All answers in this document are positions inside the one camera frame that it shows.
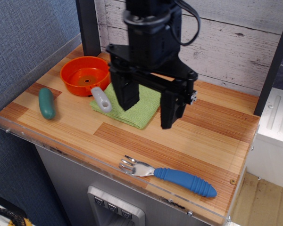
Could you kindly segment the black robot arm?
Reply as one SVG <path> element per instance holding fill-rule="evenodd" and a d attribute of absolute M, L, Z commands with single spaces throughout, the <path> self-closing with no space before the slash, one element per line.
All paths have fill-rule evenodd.
<path fill-rule="evenodd" d="M 197 73 L 182 62 L 179 52 L 182 12 L 200 22 L 197 11 L 183 0 L 128 0 L 123 21 L 128 45 L 107 46 L 110 76 L 119 105 L 128 110 L 140 99 L 143 85 L 161 94 L 161 127 L 169 129 L 196 100 Z"/>

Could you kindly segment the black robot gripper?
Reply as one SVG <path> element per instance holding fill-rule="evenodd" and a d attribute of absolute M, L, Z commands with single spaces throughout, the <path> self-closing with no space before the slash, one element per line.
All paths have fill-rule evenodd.
<path fill-rule="evenodd" d="M 139 84 L 161 92 L 161 127 L 170 129 L 182 118 L 186 104 L 195 97 L 193 83 L 198 75 L 179 59 L 182 10 L 195 18 L 192 7 L 126 7 L 123 20 L 128 45 L 109 44 L 110 76 L 119 105 L 124 111 L 139 99 Z"/>

